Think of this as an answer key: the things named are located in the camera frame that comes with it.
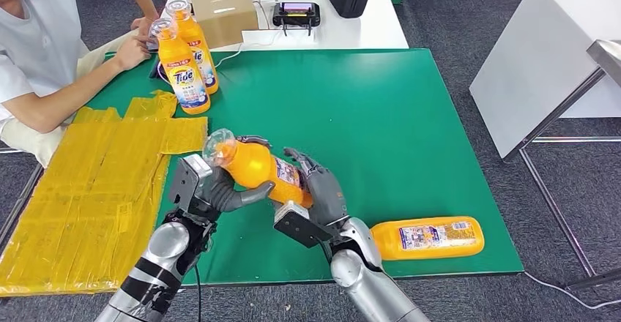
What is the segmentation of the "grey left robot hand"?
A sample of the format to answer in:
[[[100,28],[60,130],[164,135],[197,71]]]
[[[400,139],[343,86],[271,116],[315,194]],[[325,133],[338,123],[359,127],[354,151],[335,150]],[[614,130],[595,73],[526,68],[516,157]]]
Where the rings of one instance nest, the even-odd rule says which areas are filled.
[[[216,165],[210,158],[209,143],[212,137],[207,138],[203,147],[202,157],[212,169],[212,175],[208,177],[202,188],[202,198],[218,212],[232,212],[241,209],[252,203],[264,200],[274,190],[273,181],[264,181],[255,188],[248,190],[235,190],[235,184],[231,174],[225,169]]]

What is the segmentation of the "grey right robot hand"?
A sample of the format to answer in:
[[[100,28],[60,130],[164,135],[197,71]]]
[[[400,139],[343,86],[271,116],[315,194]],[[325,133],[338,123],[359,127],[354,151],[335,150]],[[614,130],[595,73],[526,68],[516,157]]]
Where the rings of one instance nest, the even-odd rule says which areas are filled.
[[[293,148],[284,154],[297,162],[305,189],[312,197],[310,215],[320,225],[330,226],[349,216],[346,199],[335,175],[308,155]]]

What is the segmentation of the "person's left hand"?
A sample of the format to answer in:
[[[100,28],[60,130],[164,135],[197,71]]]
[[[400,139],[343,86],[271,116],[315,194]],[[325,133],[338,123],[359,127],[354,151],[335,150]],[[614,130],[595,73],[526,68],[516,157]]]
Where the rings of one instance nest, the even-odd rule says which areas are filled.
[[[141,36],[149,36],[149,31],[151,28],[151,25],[153,23],[154,20],[158,19],[158,14],[151,14],[151,15],[147,15],[147,16],[143,16],[141,18],[136,18],[131,24],[130,24],[130,30],[131,31],[137,31],[137,33]]]

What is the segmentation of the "person's right hand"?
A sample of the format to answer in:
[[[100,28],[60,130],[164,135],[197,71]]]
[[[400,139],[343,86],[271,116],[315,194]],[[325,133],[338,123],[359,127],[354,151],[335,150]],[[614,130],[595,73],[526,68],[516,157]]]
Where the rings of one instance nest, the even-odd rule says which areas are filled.
[[[125,40],[115,56],[112,58],[120,72],[131,70],[143,61],[151,58],[147,48],[149,38],[145,35],[135,35]]]

